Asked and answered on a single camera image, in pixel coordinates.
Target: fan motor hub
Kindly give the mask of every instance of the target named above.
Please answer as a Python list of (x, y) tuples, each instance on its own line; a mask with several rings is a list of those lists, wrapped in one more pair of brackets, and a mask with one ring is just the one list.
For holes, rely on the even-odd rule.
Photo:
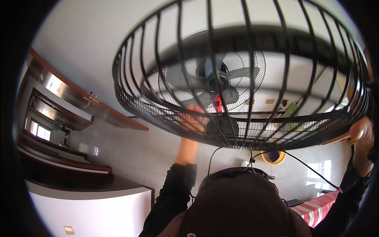
[[(217, 78), (212, 75), (209, 77), (209, 79), (205, 83), (205, 88), (207, 91), (211, 94), (218, 93), (217, 90)], [(220, 75), (220, 90), (224, 91), (229, 86), (229, 80), (226, 76)]]

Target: blue fan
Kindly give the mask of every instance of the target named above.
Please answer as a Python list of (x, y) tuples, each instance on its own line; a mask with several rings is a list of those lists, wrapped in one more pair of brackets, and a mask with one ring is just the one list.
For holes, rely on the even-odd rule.
[(52, 124), (51, 124), (51, 129), (53, 131), (59, 131), (61, 130), (61, 127), (62, 125), (60, 123), (58, 123), (57, 121), (54, 121)]

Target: white wall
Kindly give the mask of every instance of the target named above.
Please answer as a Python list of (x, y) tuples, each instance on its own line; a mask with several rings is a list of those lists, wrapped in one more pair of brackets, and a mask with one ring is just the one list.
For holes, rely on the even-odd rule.
[[(41, 186), (36, 191), (30, 188), (35, 184), (27, 182), (27, 185), (40, 218), (51, 235), (56, 237), (67, 236), (63, 226), (71, 226), (78, 237), (138, 236), (151, 210), (151, 190), (143, 187), (76, 193)], [(41, 189), (46, 196), (36, 194)]]
[[(87, 92), (95, 91), (95, 95), (120, 113), (130, 116), (116, 100), (113, 87), (111, 68), (116, 51), (129, 31), (146, 15), (168, 0), (62, 0), (51, 11), (32, 44), (32, 47), (57, 71)], [(363, 47), (363, 40), (357, 27), (344, 11), (337, 0), (317, 0), (319, 4), (334, 13), (358, 39)], [(297, 1), (280, 0), (285, 19), (289, 27), (308, 31), (304, 15)], [(239, 0), (217, 0), (213, 4), (213, 25), (215, 28), (244, 24), (241, 3)], [(279, 19), (272, 1), (248, 0), (247, 6), (252, 24), (279, 25)], [(305, 3), (315, 33), (329, 40), (326, 27), (319, 12)], [(176, 43), (177, 7), (166, 10), (161, 16), (161, 34), (159, 35), (159, 51)], [(183, 2), (182, 37), (206, 30), (206, 1), (193, 0)], [(330, 24), (338, 48), (342, 47), (337, 28)], [(155, 32), (155, 19), (146, 24), (144, 63), (148, 65), (153, 59), (152, 40)], [(136, 33), (136, 49), (139, 47), (141, 32)], [(141, 78), (138, 50), (134, 50), (133, 69), (137, 79)], [(309, 62), (291, 68), (309, 70)], [(272, 64), (267, 60), (265, 82), (275, 82), (283, 70), (283, 63)], [(152, 83), (157, 84), (158, 76), (153, 76)], [(275, 98), (274, 94), (266, 94), (262, 98)], [(270, 106), (257, 105), (255, 111), (268, 111)]]

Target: power cord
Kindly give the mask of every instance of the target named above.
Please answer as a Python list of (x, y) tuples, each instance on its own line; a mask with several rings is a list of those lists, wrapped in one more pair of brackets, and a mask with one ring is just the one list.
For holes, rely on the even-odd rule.
[[(209, 171), (211, 169), (211, 162), (212, 162), (212, 158), (213, 158), (213, 155), (216, 153), (216, 151), (220, 150), (222, 147), (219, 147), (217, 148), (212, 156), (211, 156), (211, 159), (209, 160), (209, 167), (208, 167), (208, 175), (209, 175)], [(264, 153), (268, 153), (269, 151), (264, 151), (264, 152), (261, 152), (261, 153), (258, 153), (257, 155), (255, 155), (254, 157), (252, 156), (252, 151), (250, 150), (250, 160), (249, 160), (249, 164), (247, 165), (247, 167), (241, 171), (242, 172), (245, 172), (249, 166), (251, 166), (251, 168), (253, 169), (254, 173), (256, 173), (256, 171), (254, 170), (253, 166), (252, 166), (252, 163), (255, 162), (255, 157), (261, 155), (261, 154), (264, 154)], [(331, 182), (329, 182), (327, 179), (324, 178), (324, 176), (322, 176), (321, 174), (319, 174), (317, 171), (315, 171), (314, 169), (312, 169), (309, 165), (305, 164), (304, 162), (302, 162), (300, 159), (298, 159), (297, 157), (291, 155), (290, 153), (286, 152), (286, 151), (282, 151), (290, 156), (292, 156), (293, 158), (295, 158), (296, 160), (298, 160), (299, 162), (301, 162), (303, 165), (305, 165), (307, 168), (309, 168), (310, 170), (312, 170), (313, 172), (315, 172), (318, 176), (320, 176), (323, 180), (325, 180), (328, 184), (330, 184), (332, 187), (334, 187), (335, 189), (338, 189), (341, 193), (343, 193), (342, 189), (340, 187), (337, 187), (336, 185), (332, 184)], [(275, 177), (274, 176), (268, 176), (269, 179), (274, 179)]]

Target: fan guard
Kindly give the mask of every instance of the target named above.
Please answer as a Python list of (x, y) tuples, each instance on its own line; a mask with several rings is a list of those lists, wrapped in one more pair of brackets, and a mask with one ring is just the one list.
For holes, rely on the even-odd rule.
[[(288, 27), (285, 16), (277, 0), (273, 0), (274, 6), (280, 19), (280, 26), (274, 25), (251, 25), (249, 14), (244, 0), (242, 8), (245, 25), (214, 29), (212, 26), (211, 1), (207, 1), (208, 31), (200, 32), (187, 39), (181, 38), (182, 30), (182, 1), (174, 1), (158, 9), (147, 18), (142, 20), (126, 37), (120, 46), (113, 62), (112, 75), (116, 97), (119, 103), (132, 114), (176, 135), (193, 139), (220, 147), (243, 147), (253, 150), (277, 151), (296, 149), (323, 143), (327, 140), (340, 136), (349, 131), (350, 126), (362, 118), (368, 108), (368, 81), (367, 64), (363, 52), (349, 30), (330, 12), (309, 0), (299, 0), (302, 14), (306, 19), (309, 31)], [(330, 40), (325, 40), (315, 35), (312, 22), (308, 16), (304, 3), (319, 11), (325, 27), (328, 29)], [(161, 13), (175, 6), (178, 8), (177, 16), (177, 45), (167, 49), (164, 53), (158, 53), (158, 39), (160, 34)], [(146, 23), (156, 19), (154, 57), (155, 63), (145, 67), (144, 65), (144, 36)], [(330, 25), (334, 24), (339, 35), (333, 35)], [(141, 37), (136, 41), (136, 33), (141, 32)], [(343, 42), (343, 48), (336, 47), (335, 41)], [(137, 82), (133, 73), (132, 54), (133, 50), (139, 53), (139, 65), (142, 70), (142, 81)], [(187, 109), (176, 97), (179, 92), (172, 91), (172, 87), (165, 81), (167, 66), (179, 64), (183, 74), (187, 71), (194, 73), (194, 64), (191, 60), (209, 57), (212, 67), (216, 68), (216, 57), (220, 53), (248, 52), (250, 58), (258, 58), (257, 52), (275, 52), (283, 54), (285, 69), (280, 88), (265, 88), (278, 93), (277, 102), (268, 118), (253, 119), (251, 113), (247, 117), (232, 117), (231, 108), (246, 101), (244, 97), (237, 103), (223, 105), (222, 113), (213, 113), (209, 105), (202, 105), (196, 92), (196, 88), (190, 87), (189, 93), (197, 103), (201, 105), (203, 112), (194, 112)], [(290, 56), (301, 56), (311, 59), (313, 62), (312, 75), (306, 91), (296, 91), (286, 88)], [(250, 68), (254, 68), (255, 60), (250, 60)], [(325, 87), (328, 91), (326, 96), (318, 96), (312, 93), (315, 81), (315, 68), (317, 64), (326, 65), (333, 70), (332, 83)], [(346, 77), (341, 96), (338, 100), (331, 99), (330, 95), (334, 87), (337, 72)], [(158, 80), (159, 91), (155, 91), (153, 80)], [(255, 80), (248, 86), (250, 101), (254, 99)], [(298, 103), (297, 109), (286, 118), (276, 118), (275, 111), (281, 105), (285, 93), (302, 96), (302, 102)], [(295, 116), (304, 107), (309, 99), (317, 99), (319, 107), (307, 116)], [(328, 112), (318, 113), (320, 108), (327, 102), (334, 104)], [(186, 124), (181, 119), (183, 115), (196, 115), (198, 122), (205, 120), (203, 129), (196, 129), (198, 124)]]
[[(184, 62), (185, 68), (187, 73), (193, 75), (193, 76), (201, 76), (204, 77), (204, 70), (201, 71), (201, 68), (204, 67), (204, 58), (196, 59), (191, 58)], [(225, 58), (223, 59), (222, 64), (222, 71), (224, 72), (230, 72), (233, 70), (238, 70), (241, 68), (250, 67), (250, 55), (248, 51), (238, 51), (238, 52), (228, 52), (225, 55)], [(254, 93), (259, 89), (259, 86), (263, 82), (263, 78), (265, 76), (266, 71), (266, 63), (265, 63), (265, 57), (263, 55), (262, 51), (254, 51), (254, 67), (259, 68), (258, 75), (255, 78), (255, 86), (254, 86)], [(164, 77), (166, 78), (167, 75), (167, 69), (168, 67), (164, 67), (162, 70), (162, 73)], [(247, 100), (250, 99), (250, 78), (249, 77), (238, 77), (230, 80), (231, 86), (235, 87), (239, 93), (239, 99), (236, 103), (227, 104), (226, 107), (228, 110), (232, 110), (242, 104), (244, 104)], [(162, 77), (159, 75), (158, 78), (158, 84), (159, 84), (159, 91), (163, 97), (163, 99), (171, 104), (180, 106), (179, 102), (174, 99), (174, 97), (169, 92), (168, 88), (166, 87), (165, 83), (162, 80)], [(190, 91), (182, 91), (178, 88), (175, 88), (172, 85), (168, 85), (172, 93), (177, 97), (179, 101), (189, 100), (193, 98), (193, 95)], [(205, 107), (209, 113), (216, 113), (213, 104), (209, 104)]]

